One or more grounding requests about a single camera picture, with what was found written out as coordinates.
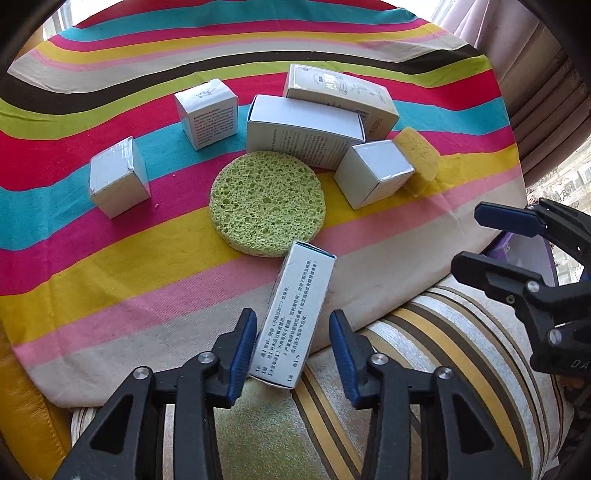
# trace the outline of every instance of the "purple object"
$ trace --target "purple object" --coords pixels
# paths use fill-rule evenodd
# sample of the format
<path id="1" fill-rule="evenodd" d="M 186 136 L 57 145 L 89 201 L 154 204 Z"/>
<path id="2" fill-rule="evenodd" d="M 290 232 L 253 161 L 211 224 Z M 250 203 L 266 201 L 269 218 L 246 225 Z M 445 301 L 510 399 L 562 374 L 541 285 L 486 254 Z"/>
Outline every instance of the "purple object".
<path id="1" fill-rule="evenodd" d="M 489 258 L 539 273 L 549 287 L 558 285 L 554 256 L 550 243 L 545 238 L 528 238 L 503 232 L 484 254 Z"/>

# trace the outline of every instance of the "yellow leather seat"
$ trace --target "yellow leather seat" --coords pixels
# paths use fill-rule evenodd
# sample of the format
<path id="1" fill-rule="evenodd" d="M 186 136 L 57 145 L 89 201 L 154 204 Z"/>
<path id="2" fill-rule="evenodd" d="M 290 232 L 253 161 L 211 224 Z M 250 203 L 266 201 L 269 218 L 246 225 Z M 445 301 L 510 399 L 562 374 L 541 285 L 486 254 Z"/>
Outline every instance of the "yellow leather seat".
<path id="1" fill-rule="evenodd" d="M 0 432 L 31 479 L 51 480 L 70 450 L 71 415 L 49 403 L 29 379 L 1 323 L 0 378 Z"/>

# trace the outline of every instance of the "metal screw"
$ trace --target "metal screw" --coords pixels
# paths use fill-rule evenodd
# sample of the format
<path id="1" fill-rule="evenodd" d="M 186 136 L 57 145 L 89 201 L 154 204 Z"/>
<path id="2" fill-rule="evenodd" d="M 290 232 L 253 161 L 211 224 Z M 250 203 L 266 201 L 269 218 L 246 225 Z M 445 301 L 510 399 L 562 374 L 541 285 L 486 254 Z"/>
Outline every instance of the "metal screw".
<path id="1" fill-rule="evenodd" d="M 436 372 L 437 376 L 442 380 L 449 380 L 451 377 L 453 377 L 453 371 L 448 367 L 439 367 Z"/>
<path id="2" fill-rule="evenodd" d="M 552 345 L 560 345 L 560 342 L 562 342 L 562 333 L 560 333 L 560 330 L 556 328 L 550 330 L 548 332 L 548 341 Z"/>
<path id="3" fill-rule="evenodd" d="M 383 353 L 374 353 L 371 356 L 371 362 L 374 365 L 383 365 L 388 363 L 388 355 L 384 355 Z"/>
<path id="4" fill-rule="evenodd" d="M 532 293 L 538 293 L 540 291 L 540 284 L 535 280 L 530 280 L 527 283 L 527 289 Z"/>
<path id="5" fill-rule="evenodd" d="M 203 352 L 197 356 L 197 361 L 200 364 L 210 364 L 216 359 L 216 354 L 213 352 Z"/>
<path id="6" fill-rule="evenodd" d="M 134 378 L 136 380 L 143 380 L 150 376 L 150 371 L 146 367 L 139 367 L 134 370 Z"/>

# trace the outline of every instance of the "striped cushion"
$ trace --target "striped cushion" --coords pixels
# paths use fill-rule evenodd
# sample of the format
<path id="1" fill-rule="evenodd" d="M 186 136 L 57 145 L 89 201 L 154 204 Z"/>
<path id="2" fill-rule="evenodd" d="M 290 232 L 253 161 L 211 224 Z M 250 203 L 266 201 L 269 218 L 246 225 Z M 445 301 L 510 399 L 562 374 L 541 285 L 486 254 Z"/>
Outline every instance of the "striped cushion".
<path id="1" fill-rule="evenodd" d="M 453 368 L 484 401 L 530 478 L 556 456 L 572 409 L 550 375 L 534 372 L 525 328 L 513 310 L 458 284 L 453 277 L 362 330 L 378 351 L 407 368 Z M 411 479 L 421 478 L 420 412 L 412 407 Z M 94 409 L 76 412 L 77 439 Z M 248 380 L 231 410 L 216 410 L 224 478 L 359 478 L 371 412 L 354 410 L 342 391 L 330 348 L 312 355 L 289 392 Z M 165 480 L 171 480 L 167 409 Z"/>

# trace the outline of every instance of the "white box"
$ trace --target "white box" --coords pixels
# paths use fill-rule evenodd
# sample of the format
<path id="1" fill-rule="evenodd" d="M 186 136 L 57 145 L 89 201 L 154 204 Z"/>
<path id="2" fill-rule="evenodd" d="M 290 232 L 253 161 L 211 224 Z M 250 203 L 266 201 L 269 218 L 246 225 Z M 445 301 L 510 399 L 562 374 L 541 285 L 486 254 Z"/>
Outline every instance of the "white box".
<path id="1" fill-rule="evenodd" d="M 290 66 L 283 96 L 357 112 L 368 141 L 386 138 L 399 118 L 386 87 L 306 65 Z"/>
<path id="2" fill-rule="evenodd" d="M 354 210 L 383 200 L 398 190 L 414 173 L 392 140 L 352 146 L 335 182 Z"/>
<path id="3" fill-rule="evenodd" d="M 365 142 L 358 114 L 318 103 L 257 95 L 246 121 L 246 151 L 293 155 L 336 170 L 351 145 Z"/>
<path id="4" fill-rule="evenodd" d="M 274 387 L 295 388 L 304 368 L 336 257 L 294 242 L 271 294 L 250 376 Z"/>
<path id="5" fill-rule="evenodd" d="M 90 199 L 109 218 L 150 198 L 144 159 L 133 137 L 92 157 L 88 190 Z"/>
<path id="6" fill-rule="evenodd" d="M 219 79 L 175 93 L 174 100 L 195 150 L 238 131 L 238 97 Z"/>

